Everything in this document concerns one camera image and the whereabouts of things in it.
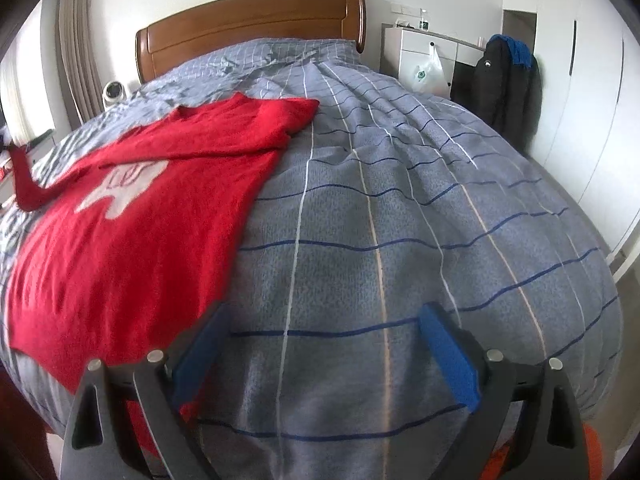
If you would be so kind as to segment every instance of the floor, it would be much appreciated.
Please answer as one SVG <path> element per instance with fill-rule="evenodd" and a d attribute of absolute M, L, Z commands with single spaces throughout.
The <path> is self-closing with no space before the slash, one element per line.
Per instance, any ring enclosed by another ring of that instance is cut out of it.
<path fill-rule="evenodd" d="M 618 293 L 624 317 L 618 378 L 606 403 L 591 421 L 602 442 L 605 471 L 612 470 L 615 451 L 633 439 L 640 424 L 640 284 L 633 269 L 618 282 Z"/>

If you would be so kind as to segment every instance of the wooden bed frame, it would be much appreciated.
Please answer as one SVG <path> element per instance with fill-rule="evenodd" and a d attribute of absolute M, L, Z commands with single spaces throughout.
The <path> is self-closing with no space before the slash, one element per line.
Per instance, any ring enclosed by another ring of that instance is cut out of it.
<path fill-rule="evenodd" d="M 364 49 L 364 0 L 217 0 L 155 22 L 136 34 L 141 83 L 195 57 L 255 38 L 354 40 Z"/>

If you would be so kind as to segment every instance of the blue plaid duvet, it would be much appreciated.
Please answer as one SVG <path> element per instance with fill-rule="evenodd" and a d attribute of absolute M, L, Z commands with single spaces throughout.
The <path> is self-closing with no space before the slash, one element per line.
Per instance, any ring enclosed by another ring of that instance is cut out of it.
<path fill-rule="evenodd" d="M 621 314 L 580 214 L 482 121 L 360 65 L 353 43 L 256 40 L 187 62 L 85 124 L 34 174 L 49 185 L 130 127 L 235 91 L 321 105 L 238 251 L 234 332 L 197 430 L 222 478 L 427 478 L 468 416 L 418 337 L 427 301 L 512 360 L 561 358 L 583 415 L 594 413 L 615 375 Z M 3 319 L 12 264 L 42 213 L 14 207 L 2 220 Z M 8 350 L 5 330 L 0 356 L 62 433 L 71 395 Z"/>

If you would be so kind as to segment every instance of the white wardrobe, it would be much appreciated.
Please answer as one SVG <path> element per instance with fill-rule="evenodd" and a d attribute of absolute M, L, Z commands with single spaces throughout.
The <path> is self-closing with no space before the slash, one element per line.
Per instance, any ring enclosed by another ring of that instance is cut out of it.
<path fill-rule="evenodd" d="M 503 0 L 537 13 L 543 101 L 527 148 L 612 255 L 640 218 L 640 46 L 609 0 Z"/>

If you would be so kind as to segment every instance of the white graphic on sweater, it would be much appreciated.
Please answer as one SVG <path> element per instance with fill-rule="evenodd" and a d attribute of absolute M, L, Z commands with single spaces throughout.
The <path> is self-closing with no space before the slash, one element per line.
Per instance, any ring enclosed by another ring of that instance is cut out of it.
<path fill-rule="evenodd" d="M 112 197 L 111 204 L 104 214 L 107 220 L 113 220 L 122 214 L 126 207 L 144 193 L 151 183 L 169 165 L 168 160 L 158 162 L 134 162 L 121 164 L 113 168 L 104 180 L 76 207 L 76 213 L 87 209 L 98 200 Z"/>

